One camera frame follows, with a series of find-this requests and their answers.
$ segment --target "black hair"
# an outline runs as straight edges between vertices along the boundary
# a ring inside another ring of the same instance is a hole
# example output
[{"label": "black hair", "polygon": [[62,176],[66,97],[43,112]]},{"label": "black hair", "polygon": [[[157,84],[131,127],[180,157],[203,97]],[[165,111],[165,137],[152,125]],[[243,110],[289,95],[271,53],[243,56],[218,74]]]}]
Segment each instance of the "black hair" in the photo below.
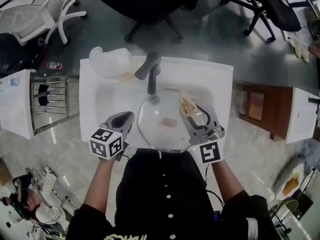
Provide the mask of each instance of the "black hair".
[{"label": "black hair", "polygon": [[4,204],[4,206],[8,206],[9,204],[7,203],[6,197],[1,198],[1,202]]}]

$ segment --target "plastic container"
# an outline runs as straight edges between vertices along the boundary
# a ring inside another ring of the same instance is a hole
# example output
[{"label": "plastic container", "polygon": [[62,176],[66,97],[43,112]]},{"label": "plastic container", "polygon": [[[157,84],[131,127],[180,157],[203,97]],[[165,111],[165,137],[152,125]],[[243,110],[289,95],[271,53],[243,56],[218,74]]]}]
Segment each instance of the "plastic container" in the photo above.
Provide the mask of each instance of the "plastic container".
[{"label": "plastic container", "polygon": [[62,69],[62,63],[60,62],[54,62],[54,61],[49,61],[43,64],[46,68],[51,69],[51,70],[61,70]]}]

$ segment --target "marble tile floor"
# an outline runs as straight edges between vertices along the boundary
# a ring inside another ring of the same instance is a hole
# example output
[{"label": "marble tile floor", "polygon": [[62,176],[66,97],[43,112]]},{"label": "marble tile floor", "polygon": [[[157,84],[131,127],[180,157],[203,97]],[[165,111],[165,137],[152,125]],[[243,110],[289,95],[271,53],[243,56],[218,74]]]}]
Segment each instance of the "marble tile floor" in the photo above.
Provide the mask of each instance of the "marble tile floor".
[{"label": "marble tile floor", "polygon": [[[251,194],[264,196],[268,202],[274,199],[271,187],[286,164],[302,146],[302,141],[285,144],[273,142],[269,134],[238,118],[242,108],[243,93],[232,90],[229,124],[227,128],[224,156],[233,172]],[[68,195],[79,207],[87,193],[99,160],[90,154],[89,145],[81,141],[80,120],[72,119],[49,129],[31,140],[14,133],[0,130],[0,153],[13,177],[25,172],[26,167],[43,170],[48,165],[56,173],[58,192]],[[129,156],[134,150],[128,149]],[[108,199],[107,219],[114,223],[116,190],[121,181],[127,159],[116,162],[112,171]],[[202,175],[206,166],[199,165]],[[211,167],[207,175],[207,189],[219,194]],[[220,210],[215,197],[210,196],[213,208]]]}]

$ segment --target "sink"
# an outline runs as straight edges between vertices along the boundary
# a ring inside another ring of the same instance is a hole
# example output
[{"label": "sink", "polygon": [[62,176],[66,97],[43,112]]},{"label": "sink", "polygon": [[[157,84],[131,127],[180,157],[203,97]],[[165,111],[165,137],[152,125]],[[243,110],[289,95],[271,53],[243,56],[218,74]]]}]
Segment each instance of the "sink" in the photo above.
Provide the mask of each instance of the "sink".
[{"label": "sink", "polygon": [[[145,59],[145,56],[133,56],[128,71],[134,73]],[[182,90],[191,98],[207,103],[216,110],[220,124],[227,129],[231,104],[232,66],[193,59],[162,57],[160,68],[161,73],[156,80],[157,91]],[[119,112],[132,111],[135,119],[126,142],[131,148],[149,148],[137,127],[140,106],[149,96],[147,89],[148,78],[145,80],[134,78],[130,82],[111,82],[94,72],[89,59],[82,59],[79,79],[81,139],[87,142],[96,128],[108,117]]]}]

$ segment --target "black faucet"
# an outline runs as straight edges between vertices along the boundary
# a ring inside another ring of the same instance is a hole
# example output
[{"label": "black faucet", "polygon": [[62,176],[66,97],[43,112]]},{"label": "black faucet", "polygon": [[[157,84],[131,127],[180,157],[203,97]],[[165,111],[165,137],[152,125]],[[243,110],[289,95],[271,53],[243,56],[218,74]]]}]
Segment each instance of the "black faucet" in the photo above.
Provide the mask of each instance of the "black faucet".
[{"label": "black faucet", "polygon": [[157,92],[156,89],[156,81],[157,75],[160,74],[160,64],[161,56],[159,56],[155,51],[149,52],[146,55],[146,60],[142,64],[142,66],[134,73],[135,77],[144,80],[146,79],[149,73],[149,81],[148,81],[148,94],[154,95]]}]

